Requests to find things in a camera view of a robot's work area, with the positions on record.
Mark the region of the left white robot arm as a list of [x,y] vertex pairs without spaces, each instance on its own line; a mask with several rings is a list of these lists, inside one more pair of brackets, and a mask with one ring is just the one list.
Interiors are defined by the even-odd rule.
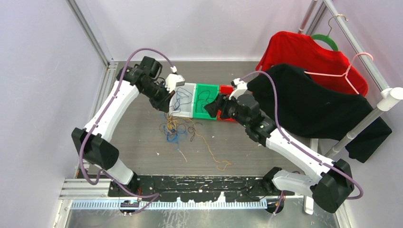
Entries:
[[171,66],[166,79],[159,82],[162,64],[151,57],[143,57],[134,67],[125,66],[120,70],[101,108],[82,128],[75,128],[71,134],[79,155],[80,166],[87,161],[105,171],[120,183],[120,190],[127,196],[138,192],[137,175],[119,158],[119,150],[110,141],[117,124],[129,105],[140,95],[148,97],[151,106],[157,111],[169,112],[175,89],[185,83]]

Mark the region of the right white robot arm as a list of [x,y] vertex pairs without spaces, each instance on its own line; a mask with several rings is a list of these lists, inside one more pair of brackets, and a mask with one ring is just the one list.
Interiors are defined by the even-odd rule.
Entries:
[[204,109],[211,117],[232,118],[245,128],[251,140],[279,153],[303,171],[297,174],[280,167],[272,168],[263,177],[264,189],[269,195],[291,191],[311,197],[321,209],[335,213],[355,189],[346,161],[326,158],[287,134],[274,120],[262,114],[252,95],[234,98],[218,94]]

